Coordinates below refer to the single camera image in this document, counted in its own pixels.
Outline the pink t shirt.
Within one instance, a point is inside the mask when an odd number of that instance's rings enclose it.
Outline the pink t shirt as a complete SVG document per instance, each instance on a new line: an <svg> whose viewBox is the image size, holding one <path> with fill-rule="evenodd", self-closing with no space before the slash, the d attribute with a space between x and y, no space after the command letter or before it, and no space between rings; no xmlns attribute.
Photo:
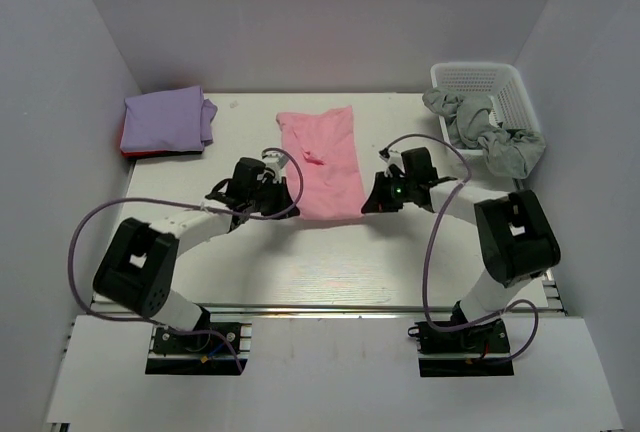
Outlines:
<svg viewBox="0 0 640 432"><path fill-rule="evenodd" d="M282 148L295 161L286 167L290 194L300 196L300 217L343 221L362 216L365 192L350 106L322 114L281 112L276 116Z"/></svg>

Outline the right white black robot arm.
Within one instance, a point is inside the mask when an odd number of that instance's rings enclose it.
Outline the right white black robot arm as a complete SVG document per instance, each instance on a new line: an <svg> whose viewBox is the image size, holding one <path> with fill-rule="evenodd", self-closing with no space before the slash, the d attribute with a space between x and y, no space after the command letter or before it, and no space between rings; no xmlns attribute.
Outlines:
<svg viewBox="0 0 640 432"><path fill-rule="evenodd" d="M395 213L413 204L435 215L423 266L422 299L427 324L435 331L459 332L496 322L517 305L536 306L517 295L561 258L558 241L531 190L503 192L472 186L470 178L438 175L427 148L379 152L386 168L375 174L361 213ZM484 268L473 287L452 308L450 322L430 317L428 280L431 255L446 217L475 227Z"/></svg>

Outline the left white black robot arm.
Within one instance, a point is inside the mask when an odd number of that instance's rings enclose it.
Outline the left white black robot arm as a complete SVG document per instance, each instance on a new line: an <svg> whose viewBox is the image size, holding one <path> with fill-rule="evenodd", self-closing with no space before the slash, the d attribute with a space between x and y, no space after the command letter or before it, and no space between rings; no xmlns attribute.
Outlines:
<svg viewBox="0 0 640 432"><path fill-rule="evenodd" d="M130 217L116 229L94 276L94 291L140 319L180 335L210 333L210 314L172 289L178 258L237 230L250 220L297 217L304 191L295 159L268 148L260 159L239 159L230 178L216 184L199 204L141 198L176 207L154 222Z"/></svg>

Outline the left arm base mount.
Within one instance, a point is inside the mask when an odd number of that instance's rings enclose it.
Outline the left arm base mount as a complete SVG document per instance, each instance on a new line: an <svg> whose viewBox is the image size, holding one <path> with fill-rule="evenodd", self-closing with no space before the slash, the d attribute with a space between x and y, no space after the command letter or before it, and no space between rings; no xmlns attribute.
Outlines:
<svg viewBox="0 0 640 432"><path fill-rule="evenodd" d="M217 334L184 336L155 328L145 374L150 376L240 376L250 353L252 323L213 321Z"/></svg>

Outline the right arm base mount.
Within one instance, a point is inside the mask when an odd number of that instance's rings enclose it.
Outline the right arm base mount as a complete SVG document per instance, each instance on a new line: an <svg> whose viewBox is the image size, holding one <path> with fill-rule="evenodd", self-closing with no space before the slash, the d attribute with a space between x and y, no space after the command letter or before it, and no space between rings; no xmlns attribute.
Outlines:
<svg viewBox="0 0 640 432"><path fill-rule="evenodd" d="M407 335L417 342L422 378L514 375L510 342L501 319L455 332L439 332L426 321L415 322Z"/></svg>

